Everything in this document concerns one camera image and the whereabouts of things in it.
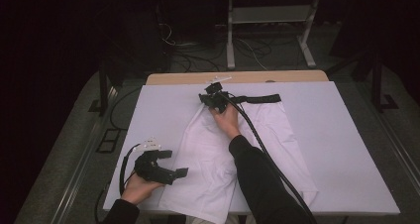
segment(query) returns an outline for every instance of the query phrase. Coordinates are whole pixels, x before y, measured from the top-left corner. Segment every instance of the black sleeve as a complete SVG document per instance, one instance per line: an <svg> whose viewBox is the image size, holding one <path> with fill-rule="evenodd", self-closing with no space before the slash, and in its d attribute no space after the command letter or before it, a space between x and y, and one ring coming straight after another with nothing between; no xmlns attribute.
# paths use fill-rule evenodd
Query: black sleeve
<svg viewBox="0 0 420 224"><path fill-rule="evenodd" d="M136 223L137 218L139 217L139 208L136 205L123 200L118 199L112 205L111 210L109 210L108 215L105 217L103 224L130 224Z"/></svg>
<svg viewBox="0 0 420 224"><path fill-rule="evenodd" d="M257 223L309 223L260 149L240 135L232 140L229 151L235 159L241 191Z"/></svg>

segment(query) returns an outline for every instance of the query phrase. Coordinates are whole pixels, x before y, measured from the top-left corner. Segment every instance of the person's left hand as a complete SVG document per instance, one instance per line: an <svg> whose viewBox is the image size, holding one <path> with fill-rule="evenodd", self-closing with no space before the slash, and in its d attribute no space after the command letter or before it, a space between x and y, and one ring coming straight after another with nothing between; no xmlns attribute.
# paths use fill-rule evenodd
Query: person's left hand
<svg viewBox="0 0 420 224"><path fill-rule="evenodd" d="M155 181L146 181L136 173L129 178L121 199L138 205L152 195L152 191L164 184Z"/></svg>

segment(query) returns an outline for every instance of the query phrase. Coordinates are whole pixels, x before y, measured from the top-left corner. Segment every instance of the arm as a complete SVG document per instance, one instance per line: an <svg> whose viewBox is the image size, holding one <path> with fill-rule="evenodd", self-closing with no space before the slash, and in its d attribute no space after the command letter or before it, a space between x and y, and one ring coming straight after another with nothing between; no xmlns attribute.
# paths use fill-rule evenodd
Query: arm
<svg viewBox="0 0 420 224"><path fill-rule="evenodd" d="M160 186L163 186L163 184L145 181L133 173L129 178L121 199L114 202L114 205L112 205L111 210L102 223L136 223L140 212L137 205L150 197L153 190Z"/></svg>
<svg viewBox="0 0 420 224"><path fill-rule="evenodd" d="M232 139L229 151L235 159L238 182L257 223L309 223L303 209L285 190L280 178L238 128L238 111L228 105L219 114L210 109L219 128Z"/></svg>

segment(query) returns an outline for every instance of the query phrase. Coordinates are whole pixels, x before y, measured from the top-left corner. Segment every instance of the dark background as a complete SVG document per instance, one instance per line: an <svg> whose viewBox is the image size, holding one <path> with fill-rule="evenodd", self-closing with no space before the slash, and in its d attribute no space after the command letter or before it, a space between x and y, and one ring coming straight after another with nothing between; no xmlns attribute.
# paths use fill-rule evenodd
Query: dark background
<svg viewBox="0 0 420 224"><path fill-rule="evenodd" d="M225 19L220 1L226 0L159 3L166 22L211 43L211 33L199 32L212 32ZM170 51L158 39L155 3L0 0L2 223L15 219L77 95L101 63L116 85L167 70ZM375 42L384 64L419 102L419 0L321 0L319 7L315 23L344 21L333 55L348 57ZM203 14L205 20L186 21L185 15Z"/></svg>

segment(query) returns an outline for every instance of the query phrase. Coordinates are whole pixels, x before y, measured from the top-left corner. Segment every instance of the folded fabric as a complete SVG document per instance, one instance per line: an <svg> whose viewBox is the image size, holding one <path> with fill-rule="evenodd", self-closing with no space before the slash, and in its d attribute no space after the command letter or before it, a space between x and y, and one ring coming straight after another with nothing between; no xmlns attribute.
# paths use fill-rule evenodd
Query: folded fabric
<svg viewBox="0 0 420 224"><path fill-rule="evenodd" d="M310 204L317 188L301 156L282 103L243 103L243 107L277 166ZM243 135L259 148L241 115L239 125ZM236 183L236 168L228 150L229 143L207 107L201 105L185 130L173 164L174 167L188 167L188 175L165 187L159 206L216 224L225 223Z"/></svg>

